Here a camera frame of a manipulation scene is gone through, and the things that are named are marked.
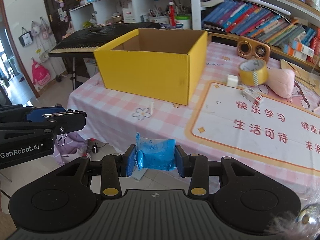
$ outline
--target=orange border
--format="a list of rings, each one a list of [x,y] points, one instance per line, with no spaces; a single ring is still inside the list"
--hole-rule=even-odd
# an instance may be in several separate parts
[[[221,83],[221,82],[214,81],[214,80],[208,81],[206,83],[204,91],[202,92],[202,94],[200,96],[200,99],[199,99],[199,101],[198,101],[198,103],[196,105],[196,108],[192,112],[191,118],[189,119],[189,121],[188,121],[188,123],[186,125],[186,128],[185,128],[185,135],[189,140],[195,141],[197,143],[200,143],[200,144],[203,144],[203,145],[215,148],[215,149],[219,149],[219,150],[222,150],[222,151],[225,151],[225,152],[229,152],[229,153],[241,156],[241,157],[245,157],[245,158],[249,158],[249,159],[252,159],[252,160],[260,161],[260,162],[263,162],[263,163],[266,163],[266,164],[270,164],[270,165],[273,165],[273,166],[278,166],[278,167],[286,168],[286,169],[293,170],[293,171],[303,172],[303,173],[310,174],[310,175],[320,176],[320,170],[316,170],[316,169],[313,169],[313,168],[300,166],[300,165],[289,163],[289,162],[286,162],[286,161],[277,160],[277,159],[274,159],[274,158],[271,158],[271,157],[263,156],[263,155],[260,155],[260,154],[257,154],[257,153],[253,153],[253,152],[250,152],[250,151],[239,149],[237,147],[229,146],[229,145],[226,145],[226,144],[222,144],[222,143],[219,143],[219,142],[216,142],[216,141],[212,141],[212,140],[209,140],[209,139],[202,138],[200,136],[194,135],[192,133],[192,130],[194,128],[196,120],[198,119],[200,111],[201,111],[201,109],[203,107],[203,103],[204,103],[204,101],[205,101],[205,99],[206,99],[206,97],[208,95],[209,88],[211,87],[211,85],[213,83],[220,84],[220,85],[223,85],[223,86],[226,85],[225,83]],[[320,117],[317,114],[309,112],[309,111],[307,111],[306,109],[304,109],[302,107],[298,107],[298,106],[289,104],[288,102],[281,101],[281,100],[279,100],[277,98],[273,98],[273,97],[270,97],[268,95],[263,95],[263,96],[266,97],[266,98],[270,98],[270,99],[272,99],[274,101],[286,104],[288,106],[294,107],[294,108],[299,109],[301,111],[304,111],[304,112],[306,112],[308,114],[314,115],[314,116],[316,116],[316,117],[318,117],[320,119]]]

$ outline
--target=speaker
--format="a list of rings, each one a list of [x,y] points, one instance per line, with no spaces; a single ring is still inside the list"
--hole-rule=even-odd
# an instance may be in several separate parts
[[[266,43],[240,36],[237,44],[238,56],[251,59],[253,57],[263,59],[268,62],[270,58],[270,46]]]

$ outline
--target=dark wooden door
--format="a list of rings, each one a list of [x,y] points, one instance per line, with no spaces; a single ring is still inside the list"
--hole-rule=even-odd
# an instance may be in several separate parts
[[[57,43],[62,41],[62,37],[66,34],[66,31],[68,30],[69,23],[71,20],[69,11],[72,8],[79,5],[79,1],[76,1],[76,0],[63,0],[63,2],[64,2],[64,7],[62,9],[63,11],[67,11],[67,15],[68,15],[67,22],[60,21],[60,16],[58,13],[58,9],[60,8],[59,3],[57,3],[55,0],[44,0],[45,8],[50,21],[50,26],[52,28],[52,31]],[[65,57],[63,58],[63,61],[66,65],[66,69],[68,73],[71,73],[73,59]],[[77,71],[77,75],[79,76],[89,77],[85,63],[81,58],[76,58],[76,71]]]

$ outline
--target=black bag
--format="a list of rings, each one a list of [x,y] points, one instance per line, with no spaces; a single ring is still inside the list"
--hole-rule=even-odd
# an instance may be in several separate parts
[[[33,42],[31,31],[28,32],[24,27],[22,27],[22,35],[19,37],[19,41],[23,47],[31,44]]]

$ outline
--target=pink pillow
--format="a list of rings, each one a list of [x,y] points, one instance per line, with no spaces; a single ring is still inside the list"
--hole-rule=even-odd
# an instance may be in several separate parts
[[[290,98],[294,88],[294,72],[291,69],[268,69],[268,85],[278,96]]]

